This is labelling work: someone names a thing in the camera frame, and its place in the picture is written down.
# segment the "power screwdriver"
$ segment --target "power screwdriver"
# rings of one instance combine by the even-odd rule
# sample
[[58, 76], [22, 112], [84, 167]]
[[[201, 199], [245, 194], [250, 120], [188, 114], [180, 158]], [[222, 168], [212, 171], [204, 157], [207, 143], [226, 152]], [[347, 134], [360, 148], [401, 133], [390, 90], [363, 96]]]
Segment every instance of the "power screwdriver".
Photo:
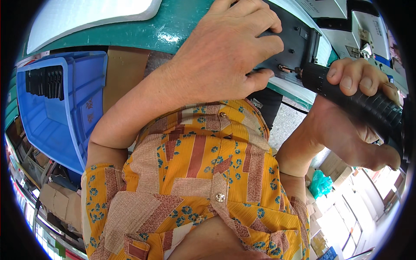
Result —
[[[279, 65], [279, 69], [286, 72], [300, 74], [300, 68], [290, 69]], [[360, 89], [352, 96], [344, 95], [339, 89], [327, 81], [329, 68], [315, 63], [307, 63], [302, 69], [303, 86], [318, 95], [339, 105], [347, 113], [367, 123], [378, 136], [395, 148], [400, 158], [403, 158], [402, 144], [402, 113], [397, 106], [382, 91], [374, 96], [364, 95]]]

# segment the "shirt pocket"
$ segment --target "shirt pocket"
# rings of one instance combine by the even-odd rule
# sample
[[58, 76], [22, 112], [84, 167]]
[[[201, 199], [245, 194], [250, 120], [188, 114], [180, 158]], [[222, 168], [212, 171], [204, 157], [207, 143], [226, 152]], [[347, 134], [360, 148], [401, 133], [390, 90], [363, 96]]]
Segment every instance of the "shirt pocket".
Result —
[[150, 245], [138, 240], [137, 234], [124, 235], [124, 254], [126, 255], [126, 259], [146, 260], [149, 250]]
[[227, 206], [236, 235], [246, 250], [267, 253], [272, 258], [292, 259], [300, 249], [299, 259], [302, 259], [296, 215], [244, 203], [228, 202]]

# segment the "yellow patterned shirt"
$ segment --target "yellow patterned shirt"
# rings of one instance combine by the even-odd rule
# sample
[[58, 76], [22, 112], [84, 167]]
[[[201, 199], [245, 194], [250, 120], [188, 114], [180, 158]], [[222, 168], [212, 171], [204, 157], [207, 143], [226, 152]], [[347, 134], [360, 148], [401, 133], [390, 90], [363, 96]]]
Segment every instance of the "yellow patterned shirt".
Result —
[[167, 259], [219, 215], [246, 250], [307, 259], [307, 209], [286, 196], [268, 136], [248, 100], [188, 105], [147, 124], [123, 167], [93, 165], [82, 175], [88, 257]]

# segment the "cable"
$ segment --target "cable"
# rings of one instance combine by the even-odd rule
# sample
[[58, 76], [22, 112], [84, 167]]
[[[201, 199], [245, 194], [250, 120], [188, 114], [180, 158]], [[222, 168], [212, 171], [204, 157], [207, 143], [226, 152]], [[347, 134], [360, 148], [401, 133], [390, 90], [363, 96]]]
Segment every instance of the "cable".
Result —
[[293, 109], [294, 109], [294, 110], [296, 110], [296, 111], [299, 111], [299, 112], [301, 112], [301, 113], [304, 113], [305, 115], [307, 115], [307, 114], [308, 114], [308, 111], [304, 111], [304, 110], [302, 110], [302, 109], [299, 109], [299, 108], [297, 108], [297, 107], [295, 107], [295, 106], [292, 106], [292, 105], [290, 105], [290, 104], [288, 104], [288, 103], [286, 103], [286, 102], [284, 102], [284, 101], [282, 101], [282, 104], [285, 104], [286, 106], [291, 107], [291, 108], [293, 108]]

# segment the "woman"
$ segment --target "woman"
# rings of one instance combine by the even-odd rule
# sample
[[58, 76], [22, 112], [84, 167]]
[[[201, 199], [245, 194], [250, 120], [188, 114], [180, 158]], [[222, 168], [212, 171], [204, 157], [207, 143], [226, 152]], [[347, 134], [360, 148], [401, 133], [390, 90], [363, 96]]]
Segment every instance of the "woman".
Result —
[[[269, 129], [244, 98], [274, 76], [246, 74], [283, 51], [278, 36], [257, 38], [281, 23], [263, 1], [233, 2], [216, 0], [176, 56], [91, 134], [82, 176], [90, 259], [307, 259], [311, 159], [326, 146], [349, 165], [399, 167], [393, 148], [368, 144], [371, 129], [320, 96], [273, 157]], [[398, 100], [363, 59], [334, 62], [327, 78], [346, 95], [380, 88]]]

